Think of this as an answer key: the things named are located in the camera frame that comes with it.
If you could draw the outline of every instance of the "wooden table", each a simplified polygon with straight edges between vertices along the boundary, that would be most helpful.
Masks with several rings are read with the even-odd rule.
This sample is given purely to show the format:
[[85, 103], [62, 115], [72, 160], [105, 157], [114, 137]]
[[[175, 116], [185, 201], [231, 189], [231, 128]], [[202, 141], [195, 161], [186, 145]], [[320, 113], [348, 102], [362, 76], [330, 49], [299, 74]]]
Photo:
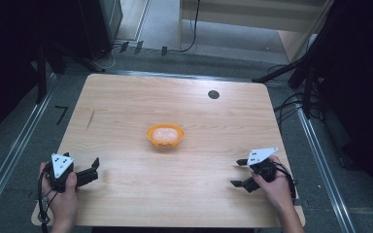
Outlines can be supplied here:
[[[174, 149], [146, 136], [162, 122], [185, 130]], [[78, 225], [277, 227], [263, 190], [230, 183], [250, 176], [237, 159], [270, 147], [288, 166], [263, 84], [90, 75], [58, 153], [70, 152], [77, 172], [100, 159], [99, 179], [81, 188]]]

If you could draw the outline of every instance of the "hand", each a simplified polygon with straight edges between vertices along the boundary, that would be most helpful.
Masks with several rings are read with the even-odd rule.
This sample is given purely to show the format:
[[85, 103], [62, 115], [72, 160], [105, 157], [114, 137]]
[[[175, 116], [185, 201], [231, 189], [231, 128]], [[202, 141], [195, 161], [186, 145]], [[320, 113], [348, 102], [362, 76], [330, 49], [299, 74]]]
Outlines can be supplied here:
[[[277, 156], [271, 155], [269, 157], [272, 162], [281, 163]], [[290, 197], [289, 185], [287, 177], [281, 171], [277, 171], [275, 180], [271, 183], [265, 181], [262, 176], [251, 173], [254, 181], [266, 192], [268, 200], [278, 210], [287, 206], [292, 207], [292, 200]]]
[[[41, 163], [40, 173], [44, 170], [45, 166], [45, 162]], [[50, 201], [56, 194], [50, 204], [54, 218], [52, 233], [72, 232], [77, 219], [79, 190], [76, 188], [77, 175], [74, 172], [68, 175], [65, 186], [65, 192], [56, 194], [55, 191], [51, 191], [51, 185], [48, 178], [44, 176], [42, 180], [43, 195], [48, 194], [48, 200]]]
[[[275, 163], [281, 163], [277, 156], [272, 155], [269, 159]], [[268, 200], [277, 210], [283, 232], [304, 232], [298, 213], [292, 204], [286, 175], [277, 171], [275, 180], [271, 183], [266, 182], [262, 176], [255, 173], [252, 173], [252, 176], [254, 181], [266, 192]]]

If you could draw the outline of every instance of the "metal frame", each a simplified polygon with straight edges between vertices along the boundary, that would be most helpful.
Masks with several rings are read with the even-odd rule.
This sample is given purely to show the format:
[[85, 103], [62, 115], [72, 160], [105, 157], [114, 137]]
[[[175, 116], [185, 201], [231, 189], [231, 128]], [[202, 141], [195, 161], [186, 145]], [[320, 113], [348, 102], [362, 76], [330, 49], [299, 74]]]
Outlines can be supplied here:
[[56, 84], [57, 84], [57, 77], [54, 73], [52, 73], [49, 78], [49, 83], [48, 83], [48, 86], [50, 87], [48, 94], [42, 99], [42, 102], [40, 105], [35, 106], [31, 115], [29, 116], [28, 120], [26, 121], [25, 125], [20, 131], [19, 135], [15, 139], [4, 162], [2, 163], [1, 168], [0, 168], [0, 195], [3, 189], [5, 188], [5, 185], [8, 182], [11, 174], [14, 172], [15, 167], [17, 166], [17, 162], [22, 156], [23, 150], [28, 144], [28, 141], [30, 137], [32, 136], [33, 131], [35, 130], [36, 125], [41, 119], [41, 116], [45, 108], [50, 102], [51, 93]]

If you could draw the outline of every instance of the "gray floor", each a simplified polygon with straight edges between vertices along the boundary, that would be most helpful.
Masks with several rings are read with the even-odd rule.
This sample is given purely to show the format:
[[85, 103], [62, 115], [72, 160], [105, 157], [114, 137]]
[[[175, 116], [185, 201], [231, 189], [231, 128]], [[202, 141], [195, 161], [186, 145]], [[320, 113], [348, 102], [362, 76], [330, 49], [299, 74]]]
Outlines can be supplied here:
[[[153, 9], [153, 2], [162, 3], [159, 0], [152, 0], [151, 9]], [[210, 76], [219, 77], [219, 80], [224, 81], [250, 82], [251, 78], [266, 75], [269, 68], [283, 61], [275, 56], [285, 57], [282, 51], [279, 51], [280, 44], [275, 40], [276, 37], [269, 41], [268, 36], [265, 36], [262, 40], [265, 43], [271, 42], [273, 45], [254, 43], [252, 46], [257, 49], [254, 49], [253, 59], [247, 58], [245, 53], [240, 53], [240, 51], [248, 50], [245, 48], [228, 53], [227, 58], [217, 55], [211, 50], [207, 50], [208, 53], [203, 52], [205, 55], [195, 52], [194, 54], [168, 53], [166, 56], [161, 56], [160, 47], [165, 45], [170, 47], [172, 45], [170, 43], [173, 43], [173, 41], [168, 37], [158, 37], [156, 35], [153, 36], [155, 39], [147, 40], [148, 22], [151, 22], [151, 20], [146, 20], [146, 25], [141, 34], [141, 38], [144, 38], [144, 48], [141, 53], [135, 54], [134, 48], [128, 48], [126, 52], [116, 50], [114, 53], [116, 64], [107, 69], [107, 73], [115, 74], [121, 71], [154, 72], [181, 74], [174, 76], [184, 77], [199, 76], [198, 79], [208, 79], [204, 76]], [[155, 45], [159, 50], [153, 49], [153, 42], [156, 42]], [[197, 44], [198, 50], [204, 48], [205, 43], [205, 41], [199, 41]], [[262, 51], [261, 48], [265, 46], [276, 48], [277, 54]], [[216, 47], [223, 48], [224, 45], [218, 44]], [[112, 57], [105, 56], [97, 63], [108, 66], [112, 64]], [[85, 83], [85, 78], [89, 74], [79, 64], [67, 62], [67, 65], [67, 72], [64, 75], [57, 75], [57, 82], [53, 86], [48, 105], [37, 122], [32, 135], [27, 138], [25, 147], [21, 149], [19, 159], [11, 165], [14, 171], [0, 195], [0, 232], [40, 232], [40, 228], [32, 225], [30, 221], [31, 213], [36, 205], [35, 190], [38, 166], [41, 161], [48, 160], [52, 152], [57, 151], [72, 110]], [[289, 74], [285, 74], [276, 81], [267, 84], [274, 107], [280, 106], [292, 94], [292, 90], [286, 86], [288, 77]], [[37, 90], [31, 90], [0, 125], [0, 166], [8, 157], [8, 154], [11, 154], [10, 150], [15, 144], [17, 135], [34, 110], [36, 97]], [[66, 116], [59, 124], [57, 122], [62, 110], [55, 106], [68, 107]], [[356, 232], [373, 232], [373, 180], [361, 171], [348, 171], [341, 168], [338, 163], [337, 150], [330, 140], [325, 125], [317, 119], [312, 119], [311, 123], [314, 125], [315, 133], [321, 143], [331, 174], [353, 219]], [[342, 232], [322, 181], [315, 156], [297, 114], [283, 122], [282, 137], [293, 176], [297, 180], [300, 203], [306, 216], [306, 231]], [[90, 227], [77, 227], [75, 232], [90, 232], [90, 230]], [[281, 231], [280, 229], [262, 229], [261, 232]]]
[[[178, 49], [180, 1], [151, 0], [139, 41], [144, 48]], [[193, 40], [193, 21], [183, 20], [182, 49]], [[187, 52], [250, 61], [287, 64], [278, 31], [219, 23], [197, 22], [195, 45]]]

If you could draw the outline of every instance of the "wrist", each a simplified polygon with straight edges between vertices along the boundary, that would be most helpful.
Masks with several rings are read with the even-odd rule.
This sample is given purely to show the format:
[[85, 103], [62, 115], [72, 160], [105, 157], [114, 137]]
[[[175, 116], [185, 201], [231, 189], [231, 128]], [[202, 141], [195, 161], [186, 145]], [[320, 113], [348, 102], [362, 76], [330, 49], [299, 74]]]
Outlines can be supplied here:
[[56, 220], [53, 223], [51, 233], [70, 233], [73, 232], [74, 226], [74, 220]]

